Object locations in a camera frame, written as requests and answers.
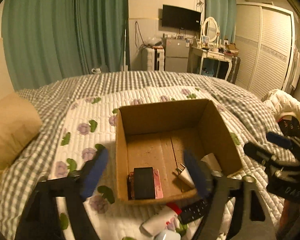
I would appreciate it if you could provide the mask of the white Ugreen charger block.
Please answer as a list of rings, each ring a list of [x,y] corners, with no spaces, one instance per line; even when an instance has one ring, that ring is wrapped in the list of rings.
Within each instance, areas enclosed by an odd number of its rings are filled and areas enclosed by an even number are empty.
[[[213,153],[209,153],[205,155],[201,161],[206,163],[206,165],[209,167],[211,171],[217,171],[222,173],[222,169],[219,165],[218,160],[216,159],[215,155]]]

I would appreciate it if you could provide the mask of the black remote control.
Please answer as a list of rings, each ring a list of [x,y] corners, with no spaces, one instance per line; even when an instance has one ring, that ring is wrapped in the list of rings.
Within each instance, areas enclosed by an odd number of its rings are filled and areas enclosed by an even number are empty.
[[[209,202],[206,199],[200,199],[192,204],[181,208],[178,216],[181,224],[189,224],[197,219],[203,218],[209,211]]]

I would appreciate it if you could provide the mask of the white wall plug adapter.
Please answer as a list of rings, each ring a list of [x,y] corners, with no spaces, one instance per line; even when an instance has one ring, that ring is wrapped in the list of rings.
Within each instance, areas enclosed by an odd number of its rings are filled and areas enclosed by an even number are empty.
[[[172,174],[175,177],[174,183],[181,189],[181,191],[184,192],[195,188],[194,182],[184,164],[180,163]]]

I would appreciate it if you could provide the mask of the pink red packet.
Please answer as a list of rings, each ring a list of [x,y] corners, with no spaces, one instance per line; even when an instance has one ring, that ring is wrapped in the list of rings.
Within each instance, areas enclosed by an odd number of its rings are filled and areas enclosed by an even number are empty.
[[[162,190],[159,170],[153,169],[153,173],[154,173],[155,199],[161,199],[161,198],[163,198],[164,194],[163,194],[163,190]],[[134,197],[133,186],[134,186],[134,170],[132,172],[130,172],[127,177],[128,199],[129,200],[136,200]]]

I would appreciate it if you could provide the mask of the white tube red cap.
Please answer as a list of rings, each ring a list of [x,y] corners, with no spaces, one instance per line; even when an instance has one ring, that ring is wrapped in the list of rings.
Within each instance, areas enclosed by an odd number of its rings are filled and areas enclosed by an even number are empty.
[[[145,221],[141,227],[151,236],[157,236],[164,230],[175,231],[179,228],[178,216],[181,208],[175,203],[167,203],[158,213]]]

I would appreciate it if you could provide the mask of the small black box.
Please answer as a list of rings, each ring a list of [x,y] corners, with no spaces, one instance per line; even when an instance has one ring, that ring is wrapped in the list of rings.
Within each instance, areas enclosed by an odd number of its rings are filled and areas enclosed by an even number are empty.
[[[152,167],[134,168],[134,197],[136,200],[155,199]]]

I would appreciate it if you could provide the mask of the grey checkered duvet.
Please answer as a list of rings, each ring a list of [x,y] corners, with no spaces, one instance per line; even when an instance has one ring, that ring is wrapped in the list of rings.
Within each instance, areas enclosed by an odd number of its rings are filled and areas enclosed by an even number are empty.
[[[115,179],[115,125],[117,108],[137,103],[203,99],[213,101],[221,114],[242,161],[240,179],[249,174],[276,228],[284,200],[266,191],[264,169],[245,155],[248,141],[259,142],[284,161],[293,161],[287,150],[267,142],[266,133],[280,132],[269,108],[247,90],[214,77],[164,72],[116,72],[71,77],[38,89],[23,89],[42,120],[36,139],[4,171],[0,182],[0,231],[14,239],[20,216],[37,181],[67,174],[72,164],[83,164],[85,148],[101,144],[109,150],[110,161],[100,181],[112,190]]]

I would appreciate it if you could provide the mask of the cream puffer jacket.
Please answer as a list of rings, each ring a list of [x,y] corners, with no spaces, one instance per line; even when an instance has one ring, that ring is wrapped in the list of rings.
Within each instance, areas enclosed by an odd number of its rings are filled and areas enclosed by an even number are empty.
[[[300,102],[288,93],[280,89],[273,89],[261,101],[270,109],[276,121],[284,116],[293,116],[300,124]]]

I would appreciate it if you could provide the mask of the white car charger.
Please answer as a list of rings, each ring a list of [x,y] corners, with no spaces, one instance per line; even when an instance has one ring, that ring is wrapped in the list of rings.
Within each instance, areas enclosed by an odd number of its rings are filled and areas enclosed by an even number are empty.
[[[160,232],[154,240],[181,240],[181,235],[175,231],[171,231],[168,229]]]

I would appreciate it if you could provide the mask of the open cardboard box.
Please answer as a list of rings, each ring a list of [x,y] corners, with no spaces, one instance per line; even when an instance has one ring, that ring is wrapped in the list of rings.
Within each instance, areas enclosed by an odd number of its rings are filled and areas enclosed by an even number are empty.
[[[242,162],[230,132],[209,99],[122,106],[116,125],[116,194],[126,204],[165,204],[196,196],[181,191],[172,172],[183,163],[183,151],[197,160],[213,153],[226,176],[237,174]],[[159,170],[163,198],[129,200],[127,177],[134,168]]]

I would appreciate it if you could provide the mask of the dark checkered suitcase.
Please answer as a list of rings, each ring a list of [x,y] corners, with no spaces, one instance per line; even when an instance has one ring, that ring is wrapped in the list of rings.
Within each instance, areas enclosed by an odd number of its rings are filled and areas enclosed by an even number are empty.
[[[229,76],[227,78],[227,81],[229,83],[233,83],[234,84],[236,82],[238,71],[239,71],[239,67],[240,67],[240,63],[241,63],[241,58],[240,57],[234,56],[232,58],[232,60],[231,60],[232,67],[231,67]]]

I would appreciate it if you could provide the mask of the white floral quilted mat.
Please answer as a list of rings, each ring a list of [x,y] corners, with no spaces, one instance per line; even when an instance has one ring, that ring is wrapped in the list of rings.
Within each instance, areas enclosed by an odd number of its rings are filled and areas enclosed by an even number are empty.
[[[222,91],[147,87],[78,99],[66,114],[50,178],[80,170],[101,147],[107,148],[108,165],[84,202],[89,220],[101,239],[146,239],[141,224],[165,202],[184,205],[197,195],[176,176],[183,150],[200,158],[212,153],[224,174],[255,177],[273,224],[278,225],[283,199],[266,191],[263,168],[243,151],[244,144],[253,141],[285,158],[286,152],[267,142],[268,131],[280,131],[269,109],[236,86]],[[126,180],[137,167],[159,172],[161,199],[129,200]]]

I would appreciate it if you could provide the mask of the white oval vanity mirror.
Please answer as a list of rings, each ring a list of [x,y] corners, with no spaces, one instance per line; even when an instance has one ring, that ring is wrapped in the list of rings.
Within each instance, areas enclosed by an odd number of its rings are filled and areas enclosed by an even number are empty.
[[[200,36],[202,41],[205,38],[209,38],[210,42],[215,42],[219,36],[219,25],[213,17],[208,17],[201,25]]]

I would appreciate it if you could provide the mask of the white suitcase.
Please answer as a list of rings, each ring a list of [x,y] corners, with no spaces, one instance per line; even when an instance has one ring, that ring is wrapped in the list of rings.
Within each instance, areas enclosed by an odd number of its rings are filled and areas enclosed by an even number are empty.
[[[164,71],[165,51],[162,46],[143,48],[141,52],[142,70]]]

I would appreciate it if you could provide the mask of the large green curtain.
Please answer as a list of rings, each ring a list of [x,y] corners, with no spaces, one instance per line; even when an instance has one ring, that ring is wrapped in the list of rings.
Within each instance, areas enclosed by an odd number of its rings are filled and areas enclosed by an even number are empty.
[[[12,85],[39,88],[121,70],[127,0],[5,0],[2,38]]]

